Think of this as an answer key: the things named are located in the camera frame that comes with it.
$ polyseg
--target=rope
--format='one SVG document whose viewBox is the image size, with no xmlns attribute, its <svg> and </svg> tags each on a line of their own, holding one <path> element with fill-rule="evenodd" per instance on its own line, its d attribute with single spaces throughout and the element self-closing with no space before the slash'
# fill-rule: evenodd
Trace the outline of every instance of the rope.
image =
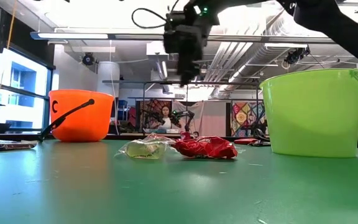
<svg viewBox="0 0 358 224">
<path fill-rule="evenodd" d="M 6 44 L 6 48 L 9 50 L 10 44 L 11 44 L 11 38 L 12 38 L 12 30 L 13 30 L 13 24 L 15 21 L 15 15 L 16 15 L 16 7 L 17 7 L 17 0 L 15 0 L 14 5 L 13 5 L 13 12 L 12 12 L 12 19 L 11 19 L 11 26 L 9 28 L 9 36 L 7 38 L 7 44 Z M 0 82 L 0 94 L 1 94 L 1 87 L 2 87 L 2 81 L 4 78 L 4 74 L 5 74 L 5 68 L 2 71 L 1 74 L 1 82 Z"/>
</svg>

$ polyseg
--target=plastic bag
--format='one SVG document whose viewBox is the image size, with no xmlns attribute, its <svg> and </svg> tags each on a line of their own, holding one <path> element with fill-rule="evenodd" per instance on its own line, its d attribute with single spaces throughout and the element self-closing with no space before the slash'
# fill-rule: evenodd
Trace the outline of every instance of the plastic bag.
<svg viewBox="0 0 358 224">
<path fill-rule="evenodd" d="M 119 150 L 131 158 L 160 159 L 175 141 L 160 134 L 152 133 L 143 140 L 134 140 Z"/>
<path fill-rule="evenodd" d="M 231 142 L 219 137 L 178 139 L 172 147 L 180 154 L 188 157 L 231 159 L 238 154 Z"/>
<path fill-rule="evenodd" d="M 37 145 L 37 141 L 5 141 L 0 140 L 0 151 L 32 149 Z"/>
</svg>

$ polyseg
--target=red object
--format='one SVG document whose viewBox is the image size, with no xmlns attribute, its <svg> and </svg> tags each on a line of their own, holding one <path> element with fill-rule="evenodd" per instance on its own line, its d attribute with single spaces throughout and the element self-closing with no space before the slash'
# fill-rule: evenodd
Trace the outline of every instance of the red object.
<svg viewBox="0 0 358 224">
<path fill-rule="evenodd" d="M 236 143 L 236 144 L 246 144 L 246 145 L 249 145 L 249 144 L 255 143 L 255 142 L 257 142 L 257 141 L 258 141 L 258 139 L 248 138 L 248 139 L 237 139 L 237 140 L 234 140 L 234 143 Z"/>
<path fill-rule="evenodd" d="M 136 108 L 131 107 L 128 111 L 128 121 L 133 127 L 136 127 Z"/>
<path fill-rule="evenodd" d="M 186 131 L 182 131 L 182 132 L 180 133 L 180 138 L 181 138 L 182 140 L 190 140 L 190 139 L 192 139 L 190 133 L 188 133 L 188 132 L 186 132 Z"/>
<path fill-rule="evenodd" d="M 180 154 L 188 157 L 209 157 L 231 159 L 237 156 L 236 148 L 219 137 L 200 137 L 197 139 L 177 139 L 172 146 Z"/>
</svg>

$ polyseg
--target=green bucket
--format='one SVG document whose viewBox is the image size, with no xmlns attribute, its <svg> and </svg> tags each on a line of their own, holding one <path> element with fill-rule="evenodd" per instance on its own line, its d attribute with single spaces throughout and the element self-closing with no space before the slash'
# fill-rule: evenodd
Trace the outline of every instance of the green bucket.
<svg viewBox="0 0 358 224">
<path fill-rule="evenodd" d="M 260 87 L 273 152 L 356 156 L 358 69 L 289 73 L 269 78 Z"/>
</svg>

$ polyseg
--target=painting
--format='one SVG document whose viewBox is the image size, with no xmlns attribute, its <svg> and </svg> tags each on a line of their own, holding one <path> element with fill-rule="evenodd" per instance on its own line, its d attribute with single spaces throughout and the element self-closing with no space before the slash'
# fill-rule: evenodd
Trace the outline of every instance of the painting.
<svg viewBox="0 0 358 224">
<path fill-rule="evenodd" d="M 164 106 L 169 107 L 170 109 L 172 109 L 172 101 L 166 101 L 166 100 L 155 100 L 155 99 L 151 99 L 149 101 L 141 101 L 140 104 L 140 111 L 145 110 L 145 111 L 149 111 L 152 113 L 158 113 L 160 115 L 162 108 Z M 152 116 L 144 116 L 147 113 L 140 113 L 140 126 L 141 128 L 150 128 L 152 124 L 154 124 L 155 119 L 153 119 Z"/>
<path fill-rule="evenodd" d="M 250 136 L 250 126 L 257 120 L 257 114 L 260 123 L 264 123 L 266 118 L 263 102 L 258 105 L 256 102 L 234 102 L 231 111 L 231 136 L 239 138 Z"/>
</svg>

